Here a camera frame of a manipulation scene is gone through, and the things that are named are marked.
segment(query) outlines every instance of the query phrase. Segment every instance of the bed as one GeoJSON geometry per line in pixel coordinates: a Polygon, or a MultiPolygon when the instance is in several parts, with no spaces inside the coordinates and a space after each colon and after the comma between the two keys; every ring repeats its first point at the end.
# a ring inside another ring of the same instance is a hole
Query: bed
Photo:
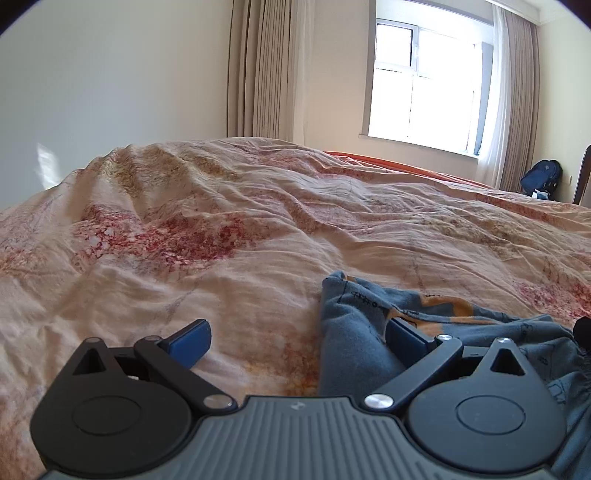
{"type": "Polygon", "coordinates": [[[314,395],[334,270],[562,325],[591,315],[591,210],[266,139],[129,146],[0,213],[0,478],[43,466],[31,414],[80,341],[209,320],[195,371],[314,395]]]}

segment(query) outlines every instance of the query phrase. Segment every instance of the ceiling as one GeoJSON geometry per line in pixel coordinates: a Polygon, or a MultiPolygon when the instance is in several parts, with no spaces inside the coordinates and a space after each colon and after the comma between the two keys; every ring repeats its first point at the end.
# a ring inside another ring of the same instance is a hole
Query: ceiling
{"type": "Polygon", "coordinates": [[[524,0],[540,12],[540,23],[547,23],[562,17],[568,10],[558,0],[524,0]]]}

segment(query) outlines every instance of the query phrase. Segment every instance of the logo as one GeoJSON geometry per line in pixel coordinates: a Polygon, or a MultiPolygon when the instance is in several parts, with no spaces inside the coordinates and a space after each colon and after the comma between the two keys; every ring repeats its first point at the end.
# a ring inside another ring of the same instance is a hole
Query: logo
{"type": "Polygon", "coordinates": [[[295,411],[300,411],[302,408],[306,407],[306,404],[301,401],[297,401],[295,403],[292,403],[290,407],[293,408],[295,411]]]}

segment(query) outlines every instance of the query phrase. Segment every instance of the window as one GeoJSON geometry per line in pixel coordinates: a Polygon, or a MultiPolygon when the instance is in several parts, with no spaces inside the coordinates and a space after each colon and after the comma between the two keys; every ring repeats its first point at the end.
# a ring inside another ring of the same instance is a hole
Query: window
{"type": "Polygon", "coordinates": [[[478,154],[492,68],[482,37],[492,27],[427,5],[392,5],[396,21],[376,20],[369,136],[478,154]],[[449,15],[460,18],[455,26],[449,15]]]}

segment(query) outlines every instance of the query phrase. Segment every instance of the blue clothing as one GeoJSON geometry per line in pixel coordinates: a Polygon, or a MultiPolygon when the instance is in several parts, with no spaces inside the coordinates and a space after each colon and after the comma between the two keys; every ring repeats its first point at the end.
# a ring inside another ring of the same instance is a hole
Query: blue clothing
{"type": "Polygon", "coordinates": [[[512,317],[455,297],[383,288],[335,272],[322,284],[319,394],[363,399],[404,370],[383,335],[401,317],[428,335],[448,333],[465,345],[490,346],[509,337],[528,358],[567,419],[567,438],[552,471],[591,479],[591,355],[549,315],[512,317]]]}

